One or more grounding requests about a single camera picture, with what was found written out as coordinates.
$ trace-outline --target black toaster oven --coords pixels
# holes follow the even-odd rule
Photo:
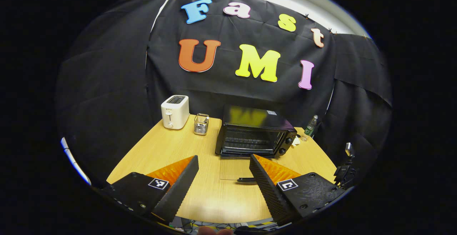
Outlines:
[[[296,135],[292,124],[275,111],[226,105],[217,135],[216,154],[275,158],[287,152]]]

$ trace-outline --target black fabric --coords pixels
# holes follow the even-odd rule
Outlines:
[[[294,126],[305,126],[317,114],[323,116],[330,99],[335,73],[335,42],[323,26],[283,6],[264,0],[212,0],[206,19],[187,24],[186,11],[181,6],[197,0],[169,0],[157,18],[147,50],[147,75],[153,121],[160,121],[160,104],[174,94],[189,96],[191,114],[205,113],[222,118],[224,104],[279,111]],[[229,2],[241,2],[251,7],[250,17],[242,19],[223,12]],[[290,32],[278,26],[280,14],[295,18],[297,29]],[[311,28],[324,34],[324,48],[318,48]],[[213,66],[205,72],[188,72],[178,63],[179,41],[196,39],[193,61],[205,58],[205,40],[217,40]],[[259,57],[268,50],[281,54],[276,68],[277,82],[240,77],[241,44],[257,49]],[[311,90],[298,87],[302,77],[301,60],[315,66]]]
[[[119,0],[81,33],[56,91],[61,135],[94,186],[156,122],[145,79],[147,41],[165,0]]]
[[[390,130],[392,89],[387,65],[373,41],[357,35],[334,36],[337,47],[335,88],[314,140],[333,163],[348,158],[345,144],[355,150],[355,183],[366,175]]]

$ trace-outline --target finger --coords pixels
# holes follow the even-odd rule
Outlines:
[[[201,226],[197,235],[216,235],[216,232],[209,227]]]
[[[219,232],[216,235],[232,235],[232,234],[233,234],[233,230],[223,229],[223,230],[219,230]]]

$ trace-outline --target white toaster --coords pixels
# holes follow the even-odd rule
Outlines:
[[[189,97],[173,95],[161,105],[162,120],[165,128],[181,129],[189,118]]]

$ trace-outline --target plastic bottle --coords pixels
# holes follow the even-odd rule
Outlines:
[[[315,115],[313,117],[313,119],[311,119],[310,122],[308,123],[308,126],[305,129],[305,134],[304,134],[304,136],[301,137],[301,139],[303,141],[306,141],[306,139],[313,133],[314,128],[316,127],[317,118],[318,118],[317,115]]]

